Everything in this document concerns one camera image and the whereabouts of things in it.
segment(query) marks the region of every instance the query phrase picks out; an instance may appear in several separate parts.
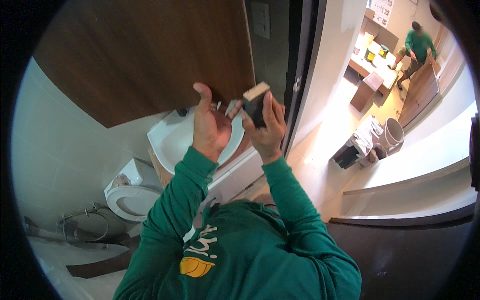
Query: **sanding block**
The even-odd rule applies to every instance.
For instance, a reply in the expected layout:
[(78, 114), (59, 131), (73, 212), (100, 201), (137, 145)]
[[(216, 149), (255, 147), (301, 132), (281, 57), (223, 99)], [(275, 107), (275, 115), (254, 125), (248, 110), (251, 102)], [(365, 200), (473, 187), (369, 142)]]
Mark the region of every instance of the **sanding block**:
[(265, 82), (260, 82), (243, 93), (243, 110), (250, 116), (256, 128), (266, 128), (262, 111), (264, 96), (268, 91), (270, 91), (270, 86)]

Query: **toilet lid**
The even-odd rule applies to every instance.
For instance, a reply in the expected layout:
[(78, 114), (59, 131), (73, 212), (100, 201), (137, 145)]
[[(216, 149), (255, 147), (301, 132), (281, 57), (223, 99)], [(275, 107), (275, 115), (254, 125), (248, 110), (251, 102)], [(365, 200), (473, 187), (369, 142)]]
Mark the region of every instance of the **toilet lid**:
[(110, 190), (107, 194), (107, 204), (119, 217), (130, 221), (143, 222), (160, 193), (152, 189), (126, 185)]

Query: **tiled floor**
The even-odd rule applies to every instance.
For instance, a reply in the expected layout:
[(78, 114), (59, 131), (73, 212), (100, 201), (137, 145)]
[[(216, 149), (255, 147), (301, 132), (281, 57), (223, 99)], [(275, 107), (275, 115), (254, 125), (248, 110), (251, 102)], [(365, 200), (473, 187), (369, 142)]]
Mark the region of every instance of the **tiled floor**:
[[(386, 118), (398, 119), (403, 107), (401, 93), (396, 87), (388, 97), (380, 95), (372, 105), (358, 112), (350, 100), (357, 91), (359, 82), (355, 74), (347, 71), (335, 95), (335, 99), (325, 109), (331, 113), (307, 137), (298, 143), (289, 153), (287, 163), (292, 167), (313, 205), (327, 222), (340, 212), (342, 192), (360, 169), (358, 164), (344, 170), (330, 157), (345, 143), (359, 123), (373, 114), (381, 124)], [(253, 200), (257, 195), (268, 193), (268, 184), (264, 177), (254, 185), (237, 195), (235, 199), (246, 197)]]

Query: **light switch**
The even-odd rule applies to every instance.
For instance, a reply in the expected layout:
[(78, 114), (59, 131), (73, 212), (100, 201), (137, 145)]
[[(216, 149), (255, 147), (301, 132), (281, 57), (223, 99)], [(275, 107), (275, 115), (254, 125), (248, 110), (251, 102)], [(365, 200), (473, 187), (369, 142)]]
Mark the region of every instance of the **light switch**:
[(252, 1), (253, 32), (270, 38), (270, 12), (268, 4)]

